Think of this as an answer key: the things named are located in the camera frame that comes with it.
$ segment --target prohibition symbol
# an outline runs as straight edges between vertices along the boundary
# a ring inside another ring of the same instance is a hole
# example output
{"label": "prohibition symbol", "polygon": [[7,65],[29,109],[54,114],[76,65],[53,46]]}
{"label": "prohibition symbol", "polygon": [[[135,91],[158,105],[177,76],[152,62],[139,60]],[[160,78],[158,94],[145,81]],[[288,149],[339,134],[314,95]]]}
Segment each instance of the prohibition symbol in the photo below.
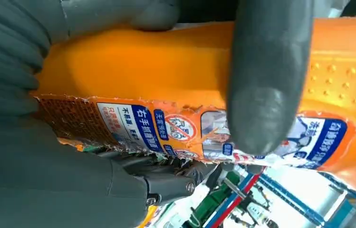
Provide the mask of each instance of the prohibition symbol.
{"label": "prohibition symbol", "polygon": [[196,127],[182,115],[169,115],[165,118],[168,135],[179,141],[189,141],[196,135]]}

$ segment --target product label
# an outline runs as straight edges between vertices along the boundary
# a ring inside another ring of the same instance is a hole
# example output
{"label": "product label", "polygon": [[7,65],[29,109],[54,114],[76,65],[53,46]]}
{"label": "product label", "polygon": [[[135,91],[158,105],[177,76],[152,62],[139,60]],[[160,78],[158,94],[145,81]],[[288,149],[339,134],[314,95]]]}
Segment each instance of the product label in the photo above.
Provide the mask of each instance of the product label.
{"label": "product label", "polygon": [[347,123],[333,118],[298,116],[287,139],[268,156],[250,156],[234,149],[230,142],[225,112],[205,112],[202,115],[204,157],[222,162],[258,165],[289,165],[316,169],[336,151],[347,131]]}
{"label": "product label", "polygon": [[141,105],[98,103],[108,130],[118,142],[136,143],[163,152],[150,111]]}
{"label": "product label", "polygon": [[352,123],[340,116],[302,112],[272,154],[251,156],[231,141],[225,111],[213,107],[51,95],[40,97],[39,103],[40,118],[59,137],[204,162],[320,169],[343,156],[356,133]]}

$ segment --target printed image on label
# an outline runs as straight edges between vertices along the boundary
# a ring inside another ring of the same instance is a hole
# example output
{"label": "printed image on label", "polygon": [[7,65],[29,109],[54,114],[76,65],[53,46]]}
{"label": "printed image on label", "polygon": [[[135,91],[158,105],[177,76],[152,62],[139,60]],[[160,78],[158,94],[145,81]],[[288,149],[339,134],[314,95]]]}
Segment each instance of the printed image on label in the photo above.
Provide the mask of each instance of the printed image on label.
{"label": "printed image on label", "polygon": [[250,156],[230,141],[225,112],[205,112],[201,117],[204,157],[210,161],[289,165],[316,169],[336,151],[347,131],[347,123],[332,118],[298,116],[286,140],[270,155]]}
{"label": "printed image on label", "polygon": [[178,156],[178,158],[187,158],[187,159],[196,159],[199,156],[196,153],[187,151],[187,150],[174,150],[174,152],[176,153],[176,156]]}
{"label": "printed image on label", "polygon": [[118,142],[135,143],[154,152],[163,152],[152,115],[144,106],[109,103],[97,103],[97,106]]}
{"label": "printed image on label", "polygon": [[165,118],[168,135],[179,141],[189,141],[196,136],[196,127],[182,115],[169,115]]}

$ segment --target orange bottle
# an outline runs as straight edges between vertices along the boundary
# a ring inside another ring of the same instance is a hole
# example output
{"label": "orange bottle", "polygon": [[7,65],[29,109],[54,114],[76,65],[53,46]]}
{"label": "orange bottle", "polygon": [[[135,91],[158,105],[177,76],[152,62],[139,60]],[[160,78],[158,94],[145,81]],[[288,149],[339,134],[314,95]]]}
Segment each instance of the orange bottle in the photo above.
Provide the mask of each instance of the orange bottle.
{"label": "orange bottle", "polygon": [[232,30],[232,23],[115,29],[55,46],[33,93],[39,115],[60,137],[206,162],[317,169],[356,189],[356,18],[315,21],[299,115],[266,157],[230,142],[223,110]]}

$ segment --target raised dots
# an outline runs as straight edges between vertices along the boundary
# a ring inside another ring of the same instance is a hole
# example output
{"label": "raised dots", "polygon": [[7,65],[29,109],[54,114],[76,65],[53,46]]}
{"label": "raised dots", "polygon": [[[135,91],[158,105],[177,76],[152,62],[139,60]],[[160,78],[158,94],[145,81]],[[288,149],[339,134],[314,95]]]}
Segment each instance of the raised dots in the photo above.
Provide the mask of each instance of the raised dots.
{"label": "raised dots", "polygon": [[347,75],[348,76],[353,76],[356,74],[356,69],[355,68],[350,68],[347,70]]}
{"label": "raised dots", "polygon": [[329,71],[330,73],[335,72],[336,69],[337,69],[337,67],[336,67],[335,65],[329,65],[329,66],[327,67],[327,71]]}
{"label": "raised dots", "polygon": [[350,88],[350,83],[348,83],[348,82],[343,83],[343,88],[344,89]]}

